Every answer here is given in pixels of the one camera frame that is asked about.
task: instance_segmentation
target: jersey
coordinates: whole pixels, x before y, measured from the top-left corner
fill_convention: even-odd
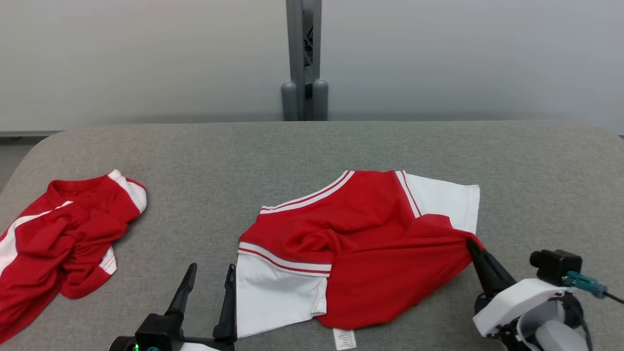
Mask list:
[[[391,321],[470,264],[478,210],[477,185],[404,171],[347,171],[262,207],[238,247],[238,336],[313,317],[340,329]]]
[[[144,187],[115,170],[52,181],[0,236],[0,344],[59,292],[79,299],[117,269],[111,244],[147,205]]]

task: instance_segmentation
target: gray tablecloth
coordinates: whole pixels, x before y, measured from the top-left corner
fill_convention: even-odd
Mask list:
[[[115,245],[117,272],[80,299],[58,296],[3,351],[100,351],[162,313],[189,263],[199,265],[186,335],[219,318],[238,236],[261,205],[314,192],[345,169],[404,169],[479,184],[478,235],[517,278],[533,250],[580,254],[583,271],[624,295],[624,142],[593,127],[534,122],[274,122],[113,126],[37,145],[0,195],[3,228],[53,179],[119,169],[148,206]],[[472,324],[472,267],[394,322],[356,331],[359,350],[500,350]],[[596,350],[622,350],[624,306],[579,293]],[[312,320],[241,339],[238,350],[334,350]]]

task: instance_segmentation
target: white wall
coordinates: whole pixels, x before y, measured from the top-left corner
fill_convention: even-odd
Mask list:
[[[284,0],[4,0],[0,132],[279,121]]]
[[[330,120],[570,119],[624,134],[622,0],[323,1]]]

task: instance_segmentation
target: clothing tag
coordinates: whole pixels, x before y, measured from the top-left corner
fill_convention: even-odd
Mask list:
[[[334,328],[334,341],[336,342],[336,350],[355,349],[358,345],[355,343],[355,333],[353,330],[342,330]]]

